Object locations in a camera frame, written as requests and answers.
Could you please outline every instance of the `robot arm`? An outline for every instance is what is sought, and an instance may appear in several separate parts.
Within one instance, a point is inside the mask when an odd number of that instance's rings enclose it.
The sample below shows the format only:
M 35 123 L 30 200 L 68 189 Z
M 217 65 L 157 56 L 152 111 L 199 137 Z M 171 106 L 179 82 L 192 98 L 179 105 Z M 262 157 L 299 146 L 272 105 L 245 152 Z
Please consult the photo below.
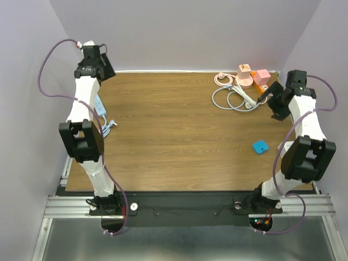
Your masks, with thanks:
M 268 101 L 274 113 L 272 117 L 284 120 L 291 115 L 295 123 L 305 113 L 315 109 L 315 91 L 307 88 L 306 83 L 306 72 L 290 71 L 286 88 L 275 82 L 259 100 L 273 93 Z M 301 184 L 319 181 L 336 151 L 335 143 L 326 140 L 316 112 L 309 114 L 295 127 L 295 134 L 296 140 L 286 151 L 281 169 L 276 173 L 276 181 L 283 194 Z M 274 208 L 281 196 L 271 178 L 255 189 L 252 205 L 255 209 Z
M 103 165 L 103 136 L 93 123 L 93 114 L 79 101 L 94 109 L 101 83 L 115 76 L 115 72 L 106 54 L 100 54 L 100 47 L 94 42 L 85 43 L 81 50 L 84 58 L 74 71 L 77 101 L 73 102 L 66 122 L 59 125 L 59 133 L 68 155 L 80 163 L 93 185 L 94 205 L 113 212 L 119 207 L 119 202 L 114 193 L 117 192 L 115 185 Z

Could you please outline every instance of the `metal floor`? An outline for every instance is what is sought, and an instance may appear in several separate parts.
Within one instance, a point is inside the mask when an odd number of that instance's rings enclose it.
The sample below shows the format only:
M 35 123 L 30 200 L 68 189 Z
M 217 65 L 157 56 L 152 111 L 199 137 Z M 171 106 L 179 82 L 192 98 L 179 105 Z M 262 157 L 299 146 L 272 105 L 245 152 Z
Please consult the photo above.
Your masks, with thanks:
M 275 217 L 272 230 L 284 230 L 299 217 Z M 308 216 L 285 235 L 262 235 L 251 227 L 136 227 L 104 235 L 99 219 L 55 219 L 45 261 L 174 260 L 336 260 L 320 216 Z

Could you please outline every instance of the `blue block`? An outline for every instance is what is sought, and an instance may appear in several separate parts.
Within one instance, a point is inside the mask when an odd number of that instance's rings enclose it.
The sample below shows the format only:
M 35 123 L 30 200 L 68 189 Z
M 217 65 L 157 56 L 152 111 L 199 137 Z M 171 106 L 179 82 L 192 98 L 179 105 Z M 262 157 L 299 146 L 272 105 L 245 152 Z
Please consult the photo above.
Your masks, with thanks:
M 257 154 L 262 154 L 268 151 L 268 145 L 263 140 L 259 140 L 252 145 L 252 148 Z

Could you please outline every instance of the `wooden tabletop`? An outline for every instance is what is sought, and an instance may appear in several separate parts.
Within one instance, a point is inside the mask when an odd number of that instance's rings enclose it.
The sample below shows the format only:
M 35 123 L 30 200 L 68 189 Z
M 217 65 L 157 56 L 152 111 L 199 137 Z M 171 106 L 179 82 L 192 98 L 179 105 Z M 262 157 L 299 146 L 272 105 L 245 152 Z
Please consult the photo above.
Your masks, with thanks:
M 260 105 L 249 113 L 212 104 L 212 73 L 124 73 L 102 83 L 108 121 L 118 127 L 105 139 L 106 164 L 127 191 L 253 190 L 272 176 L 277 146 L 291 127 Z M 277 80 L 273 73 L 269 84 Z M 258 92 L 246 90 L 254 100 Z M 216 95 L 227 107 L 228 91 Z M 231 103 L 243 100 L 231 95 Z M 264 140 L 269 151 L 252 148 Z M 301 189 L 311 189 L 304 185 Z M 67 191 L 93 191 L 75 161 Z

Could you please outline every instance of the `screw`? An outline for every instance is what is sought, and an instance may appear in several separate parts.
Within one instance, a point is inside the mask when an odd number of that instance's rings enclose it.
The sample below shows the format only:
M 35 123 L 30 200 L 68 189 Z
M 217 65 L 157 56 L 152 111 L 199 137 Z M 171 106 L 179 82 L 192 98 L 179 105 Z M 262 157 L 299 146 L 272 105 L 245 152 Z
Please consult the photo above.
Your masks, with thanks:
M 241 204 L 240 204 L 239 201 L 236 201 L 236 202 L 234 203 L 234 208 L 235 208 L 236 210 L 241 209 Z
M 132 211 L 136 211 L 136 210 L 138 209 L 138 204 L 132 203 L 132 204 L 130 205 L 130 208 L 131 208 Z

